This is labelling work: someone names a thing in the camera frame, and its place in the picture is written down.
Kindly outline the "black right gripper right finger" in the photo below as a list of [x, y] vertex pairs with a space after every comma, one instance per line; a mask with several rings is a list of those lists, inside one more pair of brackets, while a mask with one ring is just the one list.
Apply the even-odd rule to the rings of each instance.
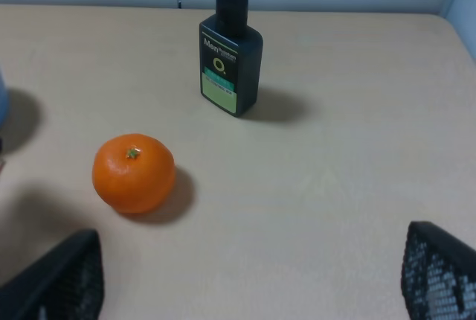
[[410, 319], [474, 319], [475, 250], [438, 225], [410, 222], [401, 292]]

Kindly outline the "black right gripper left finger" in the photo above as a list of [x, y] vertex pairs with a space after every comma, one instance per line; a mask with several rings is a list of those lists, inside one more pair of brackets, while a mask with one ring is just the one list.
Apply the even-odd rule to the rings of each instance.
[[100, 237], [83, 229], [1, 286], [1, 318], [98, 319], [103, 301]]

